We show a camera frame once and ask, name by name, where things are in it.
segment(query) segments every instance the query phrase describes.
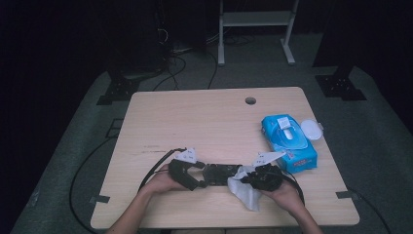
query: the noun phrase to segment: floor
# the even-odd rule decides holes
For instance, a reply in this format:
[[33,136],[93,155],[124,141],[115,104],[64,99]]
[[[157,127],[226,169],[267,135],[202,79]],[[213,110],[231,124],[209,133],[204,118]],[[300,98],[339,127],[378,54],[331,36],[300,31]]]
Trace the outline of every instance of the floor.
[[[179,54],[169,59],[169,72],[175,74],[175,82],[165,71],[142,81],[138,90],[302,88],[324,127],[324,137],[345,183],[360,194],[354,200],[359,224],[324,226],[323,231],[381,234],[389,233],[385,228],[388,225],[392,233],[409,233],[413,230],[413,137],[374,80],[357,67],[350,79],[366,100],[324,96],[315,76],[332,74],[336,67],[312,67],[321,36],[291,36],[290,47],[296,59],[292,66],[282,52],[281,35],[240,38],[248,43],[226,46],[225,66],[216,66],[216,45],[210,45],[208,53]],[[182,45],[178,49],[181,52],[185,48]],[[124,100],[96,105],[109,84],[107,72],[96,77],[12,233],[103,232],[92,230],[89,222],[116,144],[116,138],[108,136],[119,132],[129,104]],[[297,227],[282,231],[301,233]]]

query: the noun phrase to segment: wet wipes package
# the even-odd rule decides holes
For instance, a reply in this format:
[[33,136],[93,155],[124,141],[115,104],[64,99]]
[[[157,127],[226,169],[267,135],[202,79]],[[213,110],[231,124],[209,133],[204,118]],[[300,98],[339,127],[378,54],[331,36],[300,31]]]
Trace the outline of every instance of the wet wipes package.
[[317,167],[318,154],[302,128],[288,114],[271,115],[262,120],[262,131],[271,148],[285,155],[277,160],[291,174]]

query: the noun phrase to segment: white lid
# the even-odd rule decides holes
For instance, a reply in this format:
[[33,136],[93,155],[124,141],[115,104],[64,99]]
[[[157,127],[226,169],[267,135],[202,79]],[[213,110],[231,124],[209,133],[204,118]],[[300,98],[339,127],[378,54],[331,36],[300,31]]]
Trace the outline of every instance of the white lid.
[[307,119],[301,122],[300,126],[306,138],[316,140],[322,137],[322,129],[316,121]]

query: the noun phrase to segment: human hand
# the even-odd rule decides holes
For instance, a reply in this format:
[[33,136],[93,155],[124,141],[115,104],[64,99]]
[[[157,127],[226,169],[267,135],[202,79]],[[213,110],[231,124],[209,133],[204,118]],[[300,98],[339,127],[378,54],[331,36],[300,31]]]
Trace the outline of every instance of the human hand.
[[297,190],[288,181],[283,180],[282,185],[274,191],[260,191],[262,194],[273,199],[277,205],[290,214],[296,214],[302,211],[303,208],[305,209]]
[[172,179],[168,168],[169,165],[164,164],[142,189],[155,193],[163,193],[172,189],[185,189],[184,186]]

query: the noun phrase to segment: white tissue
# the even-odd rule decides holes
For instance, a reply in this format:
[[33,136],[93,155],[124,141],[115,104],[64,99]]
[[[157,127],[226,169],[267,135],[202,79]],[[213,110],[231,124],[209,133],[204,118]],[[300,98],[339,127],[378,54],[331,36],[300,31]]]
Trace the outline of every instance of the white tissue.
[[248,209],[258,212],[258,200],[261,197],[261,192],[254,189],[249,183],[240,182],[240,179],[247,176],[247,173],[254,171],[255,167],[252,166],[239,167],[238,172],[233,177],[228,178],[228,187]]

